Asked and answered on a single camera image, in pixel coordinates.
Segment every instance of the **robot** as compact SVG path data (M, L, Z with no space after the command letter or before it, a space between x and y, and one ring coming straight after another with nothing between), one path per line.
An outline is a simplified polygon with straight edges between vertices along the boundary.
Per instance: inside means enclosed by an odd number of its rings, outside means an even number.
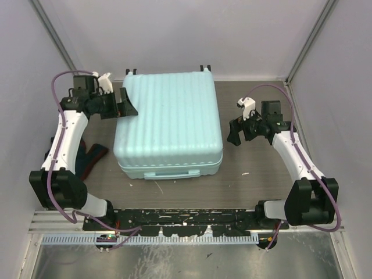
M260 114L255 101L248 97L241 98L237 103L243 114L230 121L227 141L240 145L241 131L245 141L258 136L267 138L282 157L293 181L286 200L259 201L254 210L115 210L110 201L91 195L86 185L75 176L76 154L91 115L99 114L101 119L109 119L135 117L138 112L125 88L120 89L121 102L116 102L110 73L102 76L84 73L73 77L73 88L61 102L58 103L54 94L60 111L55 139L41 169L32 171L29 176L30 184L44 208L59 210L71 222L76 219L68 216L64 209L74 209L86 217L83 230L102 231L109 228L128 235L141 226L135 231L141 236L157 236L161 232L165 236L178 234L184 237L203 235L207 230L211 230L214 237L242 236L249 235L249 230L277 227L281 220L286 222L282 228L288 228L288 224L313 226L334 221L338 195L336 180L326 178L310 160L293 123L283 121L279 101L262 102ZM169 218L161 218L164 215L169 215Z

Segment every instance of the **white scrap on table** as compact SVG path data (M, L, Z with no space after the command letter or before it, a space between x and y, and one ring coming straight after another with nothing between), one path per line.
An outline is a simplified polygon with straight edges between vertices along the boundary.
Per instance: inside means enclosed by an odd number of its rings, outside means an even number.
M160 187L160 185L154 180L153 182L155 182L155 184L159 187L159 189L161 190L161 192L162 192L162 195L164 195L164 193L163 193L163 190L161 189L161 187Z

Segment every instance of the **scratched floor surface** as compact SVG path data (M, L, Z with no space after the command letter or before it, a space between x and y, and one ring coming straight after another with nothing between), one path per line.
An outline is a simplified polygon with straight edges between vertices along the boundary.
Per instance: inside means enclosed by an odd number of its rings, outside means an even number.
M270 252L241 244L123 246L109 253L84 245L42 246L32 278L339 279L342 274L329 234L281 232Z
M286 198L292 187L279 154L264 138L236 147L226 141L228 122L242 111L236 106L258 82L216 82L217 100L224 140L223 162L213 176L185 180L131 180L120 169L112 153L116 119L92 117L84 133L88 148L99 143L109 154L94 167L85 181L90 193L108 199L117 208L254 208L261 199ZM289 120L289 105L274 88L259 88L252 97L260 101L281 100Z

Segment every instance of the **brown table surface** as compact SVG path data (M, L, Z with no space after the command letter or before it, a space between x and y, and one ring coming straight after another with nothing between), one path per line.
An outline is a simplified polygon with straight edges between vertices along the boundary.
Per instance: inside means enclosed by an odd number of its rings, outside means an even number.
M229 121L242 114L236 106L260 82L215 82L223 135L223 161L217 174L179 180L132 180L121 170L112 152L116 119L91 117L84 132L87 148L93 143L110 152L93 168L85 183L88 191L108 199L116 208L254 208L262 199L284 199L292 187L291 178L279 154L262 137L236 147L226 141ZM281 82L273 84L283 86ZM116 92L121 86L114 83ZM259 88L252 95L260 102L280 100L284 119L289 120L289 104L271 87Z

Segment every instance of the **robotic arm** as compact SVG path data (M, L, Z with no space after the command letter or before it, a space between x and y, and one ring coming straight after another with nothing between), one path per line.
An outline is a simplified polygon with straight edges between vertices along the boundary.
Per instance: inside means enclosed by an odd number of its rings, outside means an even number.
M240 99L237 106L244 110L243 115L230 121L227 141L240 145L240 131L243 131L245 141L264 136L280 154L293 182L286 200L258 203L255 210L258 221L280 219L293 226L332 223L335 209L316 176L321 178L334 201L337 200L338 184L334 178L326 178L311 161L293 123L283 121L280 101L262 102L261 114L252 98Z
M52 148L42 164L41 170L30 173L30 184L44 208L55 209L47 190L48 173L52 172L51 188L53 197L61 208L73 208L81 213L106 218L113 223L113 207L109 201L88 193L85 184L75 176L75 161L81 136L93 114L101 119L138 115L131 104L126 89L121 88L121 102L116 103L110 73L74 76L74 87L69 96L61 100L62 115Z

